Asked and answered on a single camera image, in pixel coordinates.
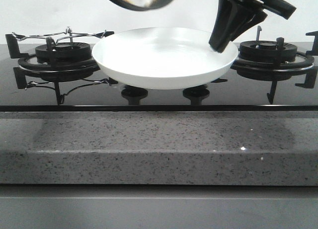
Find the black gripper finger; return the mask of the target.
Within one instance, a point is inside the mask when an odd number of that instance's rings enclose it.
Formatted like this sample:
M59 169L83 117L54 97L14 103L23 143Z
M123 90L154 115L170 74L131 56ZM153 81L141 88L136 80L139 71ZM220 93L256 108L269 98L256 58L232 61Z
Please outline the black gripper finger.
M236 9L232 2L219 0L218 12L209 40L210 46L217 52L223 52L237 28L243 24L251 12L243 9Z
M231 41L236 40L239 36L241 36L244 32L249 30L250 28L256 26L257 24L263 22L267 17L267 14L262 11L258 10L253 14L250 14L250 17L247 17L246 20L243 21L237 30L234 32L233 36L230 38Z

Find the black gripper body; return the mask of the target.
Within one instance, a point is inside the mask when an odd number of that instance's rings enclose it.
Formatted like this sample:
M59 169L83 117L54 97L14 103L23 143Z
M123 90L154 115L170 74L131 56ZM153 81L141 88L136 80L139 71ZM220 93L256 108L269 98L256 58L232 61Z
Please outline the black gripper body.
M247 10L251 13L263 11L264 9L289 19L295 12L296 7L285 0L228 0L233 3L236 9Z

